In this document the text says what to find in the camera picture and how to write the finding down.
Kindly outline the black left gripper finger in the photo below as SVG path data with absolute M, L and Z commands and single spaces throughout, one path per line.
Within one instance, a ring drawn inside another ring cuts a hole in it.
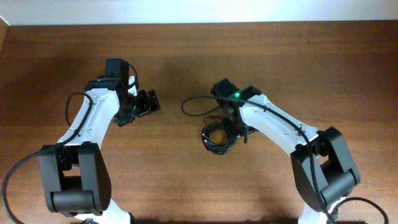
M 150 113 L 149 95 L 145 90 L 140 90 L 137 96 L 137 116 L 143 117 Z
M 160 110 L 160 103 L 155 90 L 149 90 L 147 93 L 149 97 L 150 112 L 155 112 Z

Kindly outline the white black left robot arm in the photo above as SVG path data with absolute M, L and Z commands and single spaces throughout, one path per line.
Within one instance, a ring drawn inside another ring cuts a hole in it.
M 112 199 L 112 186 L 101 154 L 109 124 L 119 127 L 160 110 L 154 90 L 140 90 L 135 68 L 109 58 L 105 73 L 91 79 L 83 104 L 68 131 L 40 150 L 39 164 L 47 208 L 83 223 L 134 223 L 134 216 Z

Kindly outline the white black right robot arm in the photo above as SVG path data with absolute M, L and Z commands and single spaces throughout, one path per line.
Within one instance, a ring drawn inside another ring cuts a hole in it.
M 361 180 L 343 135 L 334 127 L 322 131 L 295 119 L 252 85 L 239 89 L 225 78 L 214 84 L 211 95 L 226 113 L 230 139 L 259 131 L 289 155 L 305 202 L 298 222 L 335 221 L 332 210 Z

